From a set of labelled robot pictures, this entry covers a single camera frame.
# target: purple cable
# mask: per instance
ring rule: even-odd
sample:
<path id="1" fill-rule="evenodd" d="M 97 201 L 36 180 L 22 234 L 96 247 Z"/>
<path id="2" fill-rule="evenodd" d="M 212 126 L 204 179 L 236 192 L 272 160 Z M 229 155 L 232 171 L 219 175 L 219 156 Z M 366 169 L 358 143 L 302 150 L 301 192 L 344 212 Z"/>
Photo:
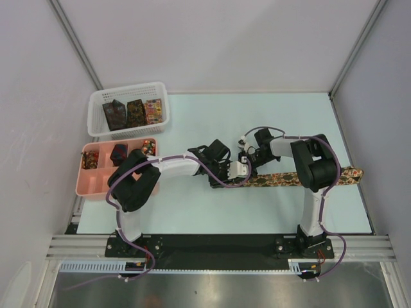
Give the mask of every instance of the purple cable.
<path id="1" fill-rule="evenodd" d="M 332 156 L 333 156 L 333 158 L 334 158 L 334 161 L 335 161 L 335 165 L 337 166 L 337 177 L 335 178 L 334 182 L 333 182 L 330 186 L 328 186 L 328 188 L 324 191 L 324 194 L 322 194 L 322 196 L 321 196 L 319 223 L 320 223 L 321 229 L 322 229 L 325 233 L 327 233 L 328 235 L 332 235 L 332 236 L 337 236 L 337 237 L 339 237 L 339 238 L 341 239 L 341 241 L 343 242 L 343 244 L 344 244 L 344 248 L 343 248 L 343 250 L 342 250 L 341 257 L 339 258 L 339 260 L 337 261 L 337 263 L 335 263 L 334 266 L 333 266 L 329 271 L 327 271 L 327 272 L 319 275 L 319 277 L 324 277 L 324 276 L 330 274 L 332 271 L 334 271 L 335 268 L 336 268 L 338 265 L 341 264 L 342 259 L 344 258 L 345 253 L 346 253 L 346 251 L 347 251 L 347 242 L 345 241 L 344 237 L 343 237 L 342 235 L 340 235 L 340 234 L 337 234 L 337 233 L 328 231 L 328 230 L 326 229 L 326 227 L 324 227 L 323 222 L 322 222 L 322 216 L 323 216 L 323 213 L 324 213 L 324 204 L 325 204 L 325 201 L 326 201 L 326 200 L 325 200 L 325 197 L 326 197 L 327 193 L 331 190 L 331 188 L 333 188 L 334 186 L 336 186 L 336 184 L 338 183 L 338 180 L 340 179 L 340 176 L 341 176 L 340 163 L 339 163 L 339 161 L 338 161 L 338 157 L 337 157 L 337 155 L 335 154 L 333 148 L 332 148 L 328 143 L 326 143 L 325 141 L 323 141 L 322 139 L 320 139 L 320 138 L 318 138 L 318 137 L 314 137 L 314 136 L 302 136 L 302 137 L 298 137 L 298 136 L 285 136 L 285 139 L 311 139 L 311 140 L 318 141 L 319 143 L 321 143 L 323 146 L 325 146 L 325 147 L 331 152 L 331 154 L 332 154 Z"/>
<path id="2" fill-rule="evenodd" d="M 227 185 L 226 183 L 223 183 L 219 178 L 217 178 L 217 176 L 215 176 L 215 175 L 211 172 L 210 169 L 207 168 L 207 166 L 206 166 L 205 164 L 203 164 L 199 159 L 197 159 L 197 158 L 195 158 L 195 157 L 184 156 L 184 155 L 174 155 L 174 156 L 169 156 L 169 157 L 163 157 L 161 160 L 166 161 L 166 160 L 173 160 L 173 159 L 191 159 L 191 160 L 194 160 L 196 163 L 200 164 L 200 165 L 204 168 L 204 170 L 205 170 L 211 177 L 213 177 L 220 185 L 222 185 L 222 186 L 224 186 L 224 187 L 226 187 L 226 188 L 237 188 L 237 187 L 240 187 L 240 186 L 244 185 L 245 183 L 247 183 L 247 181 L 249 180 L 249 178 L 250 178 L 250 176 L 251 176 L 251 172 L 250 172 L 250 170 L 252 169 L 252 168 L 251 168 L 251 163 L 250 163 L 250 161 L 249 161 L 247 158 L 246 158 L 246 159 L 247 159 L 247 165 L 249 166 L 249 173 L 248 173 L 248 175 L 245 177 L 245 179 L 244 179 L 243 181 L 241 181 L 239 184 L 236 184 L 236 185 Z M 155 258 L 154 258 L 153 254 L 152 254 L 151 252 L 149 252 L 148 250 L 144 249 L 143 247 L 140 247 L 140 246 L 134 244 L 133 242 L 130 242 L 130 241 L 125 237 L 125 235 L 124 235 L 124 233 L 123 233 L 123 231 L 122 231 L 122 229 L 121 229 L 121 222 L 120 222 L 120 211 L 121 211 L 121 208 L 120 208 L 119 205 L 115 204 L 114 202 L 112 202 L 112 201 L 110 200 L 110 196 L 111 196 L 114 188 L 116 188 L 116 186 L 118 185 L 118 183 L 120 183 L 120 181 L 124 180 L 124 178 L 126 178 L 128 175 L 131 175 L 134 171 L 140 169 L 141 167 L 144 167 L 144 166 L 146 166 L 146 165 L 148 165 L 148 164 L 153 164 L 153 163 L 156 163 L 156 162 L 160 162 L 160 159 L 157 158 L 157 159 L 153 159 L 153 160 L 147 160 L 146 162 L 142 162 L 141 164 L 138 164 L 138 165 L 134 166 L 133 168 L 129 169 L 126 173 L 124 173 L 123 175 L 121 175 L 121 176 L 111 185 L 109 191 L 107 192 L 107 194 L 106 194 L 106 196 L 105 196 L 105 200 L 107 201 L 107 203 L 116 208 L 116 221 L 117 221 L 117 226 L 118 226 L 118 233 L 119 233 L 120 237 L 122 238 L 122 240 L 123 240 L 124 242 L 126 242 L 127 244 L 129 244 L 130 246 L 132 246 L 132 247 L 134 247 L 134 248 L 136 248 L 136 249 L 138 249 L 138 250 L 141 250 L 142 252 L 148 254 L 148 255 L 151 257 L 151 259 L 152 259 L 152 265 L 150 266 L 150 268 L 149 268 L 148 270 L 142 272 L 141 274 L 139 274 L 139 275 L 136 276 L 136 277 L 128 278 L 127 281 L 133 281 L 133 280 L 139 279 L 139 278 L 147 275 L 151 270 L 154 269 L 154 266 L 155 266 Z M 106 278 L 118 278 L 118 275 L 105 275 L 105 276 L 97 277 L 97 278 L 90 279 L 90 280 L 88 280 L 88 281 L 85 281 L 85 282 L 76 284 L 76 285 L 71 286 L 71 287 L 63 288 L 63 290 L 64 290 L 64 291 L 69 291 L 69 290 L 76 289 L 76 288 L 82 287 L 82 286 L 86 286 L 87 284 L 91 284 L 91 283 L 93 283 L 93 282 L 96 282 L 96 281 L 99 281 L 99 280 L 103 280 L 103 279 L 106 279 Z"/>
<path id="3" fill-rule="evenodd" d="M 276 127 L 272 127 L 272 126 L 257 126 L 257 127 L 251 128 L 247 133 L 244 134 L 244 136 L 247 136 L 250 132 L 253 132 L 254 130 L 259 130 L 259 129 L 262 129 L 262 128 L 269 128 L 269 129 L 271 129 L 271 130 L 276 130 L 277 132 L 283 133 L 283 136 L 285 135 L 285 131 L 284 131 L 284 130 L 280 130 L 279 128 L 276 128 Z"/>

